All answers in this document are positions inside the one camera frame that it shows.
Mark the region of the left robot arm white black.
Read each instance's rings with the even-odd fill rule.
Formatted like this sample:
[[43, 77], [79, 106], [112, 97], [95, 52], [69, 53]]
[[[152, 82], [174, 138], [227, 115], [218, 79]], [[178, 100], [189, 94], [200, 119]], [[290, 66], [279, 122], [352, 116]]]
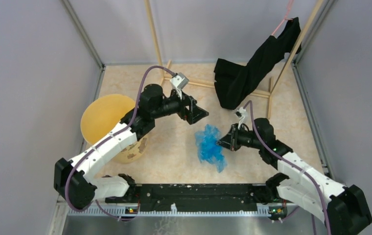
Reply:
[[155, 127], [157, 118], [173, 114], [190, 125], [209, 115], [190, 95], [173, 89], [166, 97], [162, 86], [147, 85], [134, 109], [99, 142], [68, 161], [61, 158], [55, 163], [54, 189], [77, 212], [82, 212], [97, 199], [118, 197], [123, 202], [132, 201], [136, 190], [130, 176], [119, 174], [96, 179], [95, 175], [123, 149], [148, 134]]

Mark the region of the yellow paper trash bin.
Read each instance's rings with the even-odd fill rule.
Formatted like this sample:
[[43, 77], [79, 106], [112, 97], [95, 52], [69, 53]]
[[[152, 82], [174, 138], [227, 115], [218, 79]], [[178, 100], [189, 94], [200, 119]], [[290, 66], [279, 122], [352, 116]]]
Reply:
[[[84, 111], [80, 130], [88, 146], [97, 143], [134, 109], [135, 101], [125, 95], [109, 94], [98, 98]], [[128, 146], [112, 158], [113, 162], [129, 164], [141, 158], [148, 144], [148, 136]]]

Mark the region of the blue plastic trash bag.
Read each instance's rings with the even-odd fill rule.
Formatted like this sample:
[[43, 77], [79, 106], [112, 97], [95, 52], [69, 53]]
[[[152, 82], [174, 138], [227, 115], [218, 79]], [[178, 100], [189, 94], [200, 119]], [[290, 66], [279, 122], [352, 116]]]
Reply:
[[214, 125], [207, 124], [204, 130], [197, 131], [194, 136], [200, 163], [207, 162], [214, 165], [218, 173], [222, 172], [227, 166], [227, 162], [222, 154], [222, 147], [217, 145], [221, 138], [219, 129]]

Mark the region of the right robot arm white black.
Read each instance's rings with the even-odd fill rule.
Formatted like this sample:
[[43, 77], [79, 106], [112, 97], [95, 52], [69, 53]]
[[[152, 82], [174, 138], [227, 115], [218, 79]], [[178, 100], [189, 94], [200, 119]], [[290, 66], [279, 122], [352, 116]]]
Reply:
[[230, 151], [241, 147], [259, 150], [266, 164], [278, 174], [266, 182], [266, 197], [272, 202], [290, 201], [326, 226], [330, 235], [357, 235], [372, 224], [372, 215], [362, 189], [325, 176], [302, 160], [292, 148], [277, 140], [266, 118], [257, 118], [253, 129], [238, 123], [216, 144]]

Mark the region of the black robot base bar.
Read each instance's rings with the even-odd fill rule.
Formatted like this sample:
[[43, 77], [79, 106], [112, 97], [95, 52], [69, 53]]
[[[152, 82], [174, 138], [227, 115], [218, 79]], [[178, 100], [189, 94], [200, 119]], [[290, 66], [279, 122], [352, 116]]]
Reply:
[[265, 184], [137, 184], [123, 197], [106, 203], [134, 204], [141, 212], [255, 212], [267, 206], [267, 214], [286, 214], [284, 202]]

